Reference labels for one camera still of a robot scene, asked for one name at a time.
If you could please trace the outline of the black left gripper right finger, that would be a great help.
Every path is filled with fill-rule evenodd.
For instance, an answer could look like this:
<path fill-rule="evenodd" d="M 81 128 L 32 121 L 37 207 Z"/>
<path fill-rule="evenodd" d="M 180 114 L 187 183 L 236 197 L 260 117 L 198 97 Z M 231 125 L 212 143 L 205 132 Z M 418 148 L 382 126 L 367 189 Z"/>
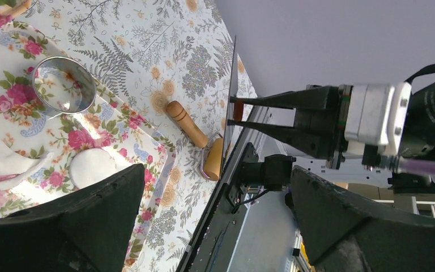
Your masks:
<path fill-rule="evenodd" d="M 350 192 L 300 166 L 292 197 L 317 271 L 435 271 L 435 219 Z"/>

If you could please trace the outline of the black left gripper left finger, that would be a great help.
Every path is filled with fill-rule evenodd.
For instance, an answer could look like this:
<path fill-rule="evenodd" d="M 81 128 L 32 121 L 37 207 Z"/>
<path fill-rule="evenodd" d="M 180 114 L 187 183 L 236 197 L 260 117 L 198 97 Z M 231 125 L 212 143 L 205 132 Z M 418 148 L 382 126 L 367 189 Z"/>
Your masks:
<path fill-rule="evenodd" d="M 144 191 L 134 164 L 0 218 L 0 271 L 121 271 Z"/>

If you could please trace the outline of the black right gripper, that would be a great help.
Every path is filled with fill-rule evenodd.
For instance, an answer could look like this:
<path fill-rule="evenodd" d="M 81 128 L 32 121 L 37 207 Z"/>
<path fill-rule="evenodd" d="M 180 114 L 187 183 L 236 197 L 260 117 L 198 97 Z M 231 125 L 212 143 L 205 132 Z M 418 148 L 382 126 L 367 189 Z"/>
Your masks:
<path fill-rule="evenodd" d="M 228 120 L 257 130 L 339 169 L 345 154 L 375 168 L 398 156 L 412 86 L 357 84 L 313 86 L 258 98 L 230 97 L 231 103 L 295 109 L 293 127 Z"/>

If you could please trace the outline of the red handled metal scraper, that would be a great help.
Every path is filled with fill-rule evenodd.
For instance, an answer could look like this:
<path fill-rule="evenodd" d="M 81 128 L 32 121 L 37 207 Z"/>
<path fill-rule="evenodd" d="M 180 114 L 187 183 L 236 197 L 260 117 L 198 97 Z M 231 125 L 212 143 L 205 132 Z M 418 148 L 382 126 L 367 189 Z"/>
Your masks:
<path fill-rule="evenodd" d="M 230 157 L 230 153 L 232 152 L 231 143 L 233 138 L 234 126 L 231 124 L 234 115 L 234 102 L 237 100 L 238 93 L 238 54 L 236 50 L 236 41 L 237 36 L 234 37 L 233 40 L 233 54 L 232 54 L 232 63 L 231 63 L 231 77 L 228 91 L 228 104 L 227 104 L 227 112 L 225 116 L 225 129 L 223 135 L 223 152 L 222 152 L 222 160 L 221 160 L 221 172 L 223 173 L 227 161 Z"/>

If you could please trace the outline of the wooden dough roller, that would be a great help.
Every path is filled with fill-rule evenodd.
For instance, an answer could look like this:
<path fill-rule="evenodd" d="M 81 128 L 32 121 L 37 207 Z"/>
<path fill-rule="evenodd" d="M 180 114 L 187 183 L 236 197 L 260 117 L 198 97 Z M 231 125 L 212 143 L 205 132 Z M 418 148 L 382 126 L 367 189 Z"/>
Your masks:
<path fill-rule="evenodd" d="M 224 138 L 220 133 L 212 136 L 214 142 L 207 150 L 210 139 L 190 117 L 186 109 L 178 101 L 167 104 L 166 113 L 184 131 L 191 142 L 201 150 L 201 162 L 199 170 L 204 178 L 211 181 L 219 181 L 221 178 L 221 165 L 224 150 Z"/>

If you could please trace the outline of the round metal dough cutter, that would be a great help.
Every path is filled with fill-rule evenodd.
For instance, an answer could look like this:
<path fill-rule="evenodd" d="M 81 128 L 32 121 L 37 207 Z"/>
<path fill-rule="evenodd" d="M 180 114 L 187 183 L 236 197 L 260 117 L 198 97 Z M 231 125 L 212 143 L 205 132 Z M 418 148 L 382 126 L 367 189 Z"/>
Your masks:
<path fill-rule="evenodd" d="M 49 117 L 83 113 L 93 105 L 97 96 L 94 77 L 69 57 L 52 56 L 40 61 L 30 81 Z"/>

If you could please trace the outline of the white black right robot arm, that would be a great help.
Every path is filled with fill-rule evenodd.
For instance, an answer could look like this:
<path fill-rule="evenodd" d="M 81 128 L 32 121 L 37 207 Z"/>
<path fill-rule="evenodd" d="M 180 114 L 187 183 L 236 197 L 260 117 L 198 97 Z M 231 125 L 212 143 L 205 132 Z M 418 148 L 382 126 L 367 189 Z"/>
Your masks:
<path fill-rule="evenodd" d="M 413 92 L 413 78 L 396 85 L 309 86 L 255 99 L 244 105 L 293 109 L 293 126 L 241 121 L 228 125 L 255 129 L 338 170 L 346 159 L 368 171 L 391 173 L 398 194 L 435 194 L 435 83 Z"/>

